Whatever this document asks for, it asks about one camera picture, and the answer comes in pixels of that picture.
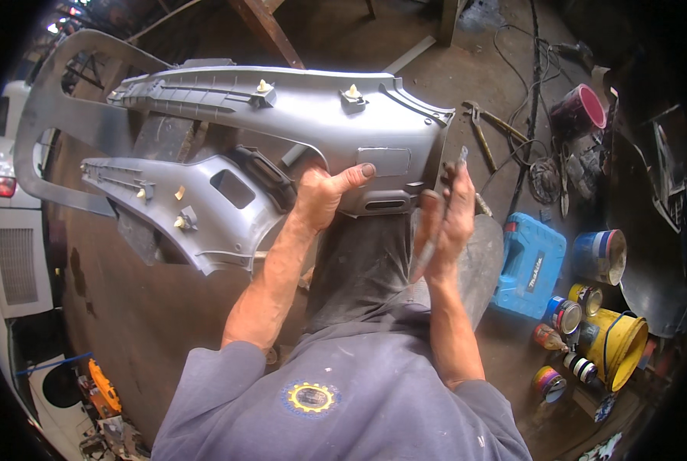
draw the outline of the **yellow bucket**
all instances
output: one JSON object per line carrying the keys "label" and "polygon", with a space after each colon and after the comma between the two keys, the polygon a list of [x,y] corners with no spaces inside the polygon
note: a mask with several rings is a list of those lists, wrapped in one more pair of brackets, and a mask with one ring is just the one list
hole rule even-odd
{"label": "yellow bucket", "polygon": [[622,316],[610,329],[607,340],[607,376],[603,351],[607,328],[621,317],[612,310],[599,309],[580,325],[579,352],[597,365],[597,377],[607,390],[616,392],[627,382],[643,355],[648,339],[648,324],[643,317]]}

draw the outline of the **right hand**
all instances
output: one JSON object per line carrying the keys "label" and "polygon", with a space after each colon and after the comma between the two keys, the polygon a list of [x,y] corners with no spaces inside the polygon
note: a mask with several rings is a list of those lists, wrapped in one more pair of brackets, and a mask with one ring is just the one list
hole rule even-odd
{"label": "right hand", "polygon": [[[424,190],[420,196],[422,215],[415,236],[415,255],[420,254],[431,235],[437,235],[435,252],[424,272],[428,283],[456,277],[459,255],[474,233],[475,190],[467,165],[449,165],[446,174],[452,187],[444,189],[443,197],[432,190]],[[444,209],[445,199],[450,199],[448,210]]]}

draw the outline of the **blue makita case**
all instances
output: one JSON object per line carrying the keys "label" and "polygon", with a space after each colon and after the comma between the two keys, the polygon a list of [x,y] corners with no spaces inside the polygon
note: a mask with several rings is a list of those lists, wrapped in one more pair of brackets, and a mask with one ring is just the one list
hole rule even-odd
{"label": "blue makita case", "polygon": [[531,318],[543,318],[551,299],[566,239],[524,213],[513,213],[504,227],[505,261],[490,305]]}

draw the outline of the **dark pants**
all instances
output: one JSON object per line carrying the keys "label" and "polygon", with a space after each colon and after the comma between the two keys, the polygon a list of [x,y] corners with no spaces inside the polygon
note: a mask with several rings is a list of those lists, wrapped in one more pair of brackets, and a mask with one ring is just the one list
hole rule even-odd
{"label": "dark pants", "polygon": [[[344,322],[381,317],[431,298],[423,279],[408,285],[418,215],[348,217],[337,213],[323,234],[310,283],[307,333]],[[461,302],[476,329],[503,263],[502,228],[477,215],[474,234],[459,257]]]}

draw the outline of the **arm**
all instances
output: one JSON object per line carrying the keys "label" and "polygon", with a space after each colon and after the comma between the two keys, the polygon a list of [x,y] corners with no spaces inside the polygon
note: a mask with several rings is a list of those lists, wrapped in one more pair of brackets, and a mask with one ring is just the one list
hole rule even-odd
{"label": "arm", "polygon": [[374,174],[372,164],[357,165],[332,177],[318,166],[303,173],[293,211],[269,250],[264,268],[228,315],[221,347],[246,341],[264,353],[269,350],[292,306],[303,259],[313,239],[330,225],[341,195]]}
{"label": "arm", "polygon": [[444,190],[444,200],[432,191],[422,196],[422,231],[416,235],[416,252],[422,242],[437,232],[436,249],[425,270],[431,292],[431,347],[436,370],[453,391],[468,380],[484,380],[472,324],[461,304],[457,261],[474,232],[474,185],[466,165],[447,169],[452,189]]}

